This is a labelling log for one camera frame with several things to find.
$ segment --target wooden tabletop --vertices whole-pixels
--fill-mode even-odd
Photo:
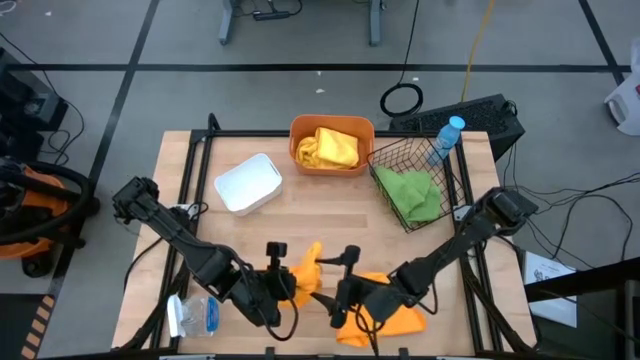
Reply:
[[[160,202],[165,205],[175,204],[178,198],[189,135],[189,132],[181,131],[164,134],[153,179],[160,189]],[[462,136],[471,187],[477,199],[499,185],[498,176],[486,133],[468,132]],[[392,141],[394,139],[376,139],[375,147]],[[282,174],[283,192],[250,215],[235,217],[224,207],[213,181],[258,152],[267,154]],[[191,197],[195,192],[199,159],[198,154]],[[348,244],[360,246],[362,252],[356,273],[389,272],[404,261],[428,255],[453,234],[449,216],[406,234],[368,173],[351,179],[299,175],[289,157],[287,138],[215,138],[204,201],[209,204],[209,211],[200,219],[198,238],[232,246],[257,269],[267,265],[265,246],[269,241],[288,244],[287,257],[283,261],[286,266],[296,265],[314,241],[321,241],[325,257],[339,255]],[[136,254],[156,238],[153,231],[143,226]],[[156,304],[167,248],[162,242],[132,271],[113,338],[114,346],[129,340]],[[533,345],[535,333],[513,250],[499,241],[490,241],[485,255],[496,305],[523,340]],[[323,267],[323,293],[335,295],[335,285],[342,272],[339,267]],[[413,335],[382,337],[379,341],[381,354],[397,354],[400,347],[407,347],[412,355],[473,354],[457,261],[438,273],[436,284],[440,310],[435,316],[427,315],[427,330]],[[189,292],[205,294],[193,281]],[[423,302],[432,307],[432,293]],[[263,354],[265,347],[274,346],[276,354],[372,354],[370,348],[338,344],[336,330],[329,326],[325,309],[316,303],[301,309],[295,336],[287,342],[275,341],[264,327],[253,326],[230,301],[220,309],[220,326],[213,337],[183,339],[181,353]],[[485,348],[491,349],[486,315],[479,303],[478,312]],[[292,312],[282,309],[282,313],[282,326],[275,330],[286,334]],[[168,344],[167,326],[164,328],[163,343]]]

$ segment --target plastic water bottle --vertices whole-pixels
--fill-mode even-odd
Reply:
[[[220,310],[211,296],[192,296],[182,302],[178,295],[171,295],[167,320],[171,337],[212,336],[218,328]]]
[[[449,118],[449,124],[445,125],[436,138],[433,144],[433,149],[427,155],[427,162],[431,166],[436,166],[442,163],[444,159],[451,151],[451,148],[455,146],[460,138],[460,130],[464,129],[464,120],[459,116],[452,116]]]

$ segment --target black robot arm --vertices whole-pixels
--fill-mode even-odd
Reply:
[[[313,296],[329,310],[331,326],[335,328],[344,325],[348,311],[355,311],[361,305],[364,305],[376,322],[384,323],[400,306],[415,306],[429,291],[438,271],[466,256],[467,251],[481,241],[495,235],[513,235],[537,209],[535,204],[516,191],[493,188],[468,208],[458,231],[451,239],[428,256],[400,265],[389,274],[389,284],[353,274],[353,265],[358,258],[344,256],[356,252],[347,248],[340,258],[352,261],[325,261],[346,266],[344,278],[338,283],[335,299],[322,294]]]
[[[279,326],[278,301],[287,300],[295,291],[295,278],[278,260],[286,255],[286,244],[269,243],[271,266],[254,271],[230,247],[193,236],[184,226],[186,211],[167,209],[158,202],[158,194],[158,186],[150,179],[133,178],[113,197],[116,217],[127,224],[136,219],[151,227],[184,257],[200,286],[220,302],[231,299],[251,323]]]

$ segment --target yellow cable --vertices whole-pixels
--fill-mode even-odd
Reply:
[[[467,63],[467,72],[464,75],[464,87],[462,87],[462,95],[460,96],[460,102],[464,102],[464,98],[467,95],[467,87],[469,86],[469,78],[471,77],[471,64],[473,64],[473,56],[476,54],[476,46],[482,39],[482,33],[484,32],[484,28],[487,27],[489,23],[489,18],[491,17],[491,12],[493,11],[493,5],[495,4],[495,0],[489,0],[489,6],[487,7],[487,11],[484,13],[484,18],[482,19],[482,25],[480,25],[480,30],[476,35],[476,39],[473,41],[473,46],[471,47],[471,54],[469,55],[469,62]]]

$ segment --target black wire basket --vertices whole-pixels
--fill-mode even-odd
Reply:
[[[464,199],[464,191],[462,190],[460,181],[458,181],[458,178],[453,174],[449,156],[447,155],[444,159],[441,158],[440,155],[434,151],[431,141],[426,137],[412,137],[396,141],[369,154],[367,161],[369,163],[371,176],[407,233],[418,230],[450,214],[453,211],[450,199],[451,194],[456,196],[456,201]],[[440,214],[438,217],[430,221],[405,220],[376,174],[375,168],[378,166],[393,170],[398,174],[410,170],[427,171],[429,175],[431,175],[432,183],[440,189],[441,201]]]

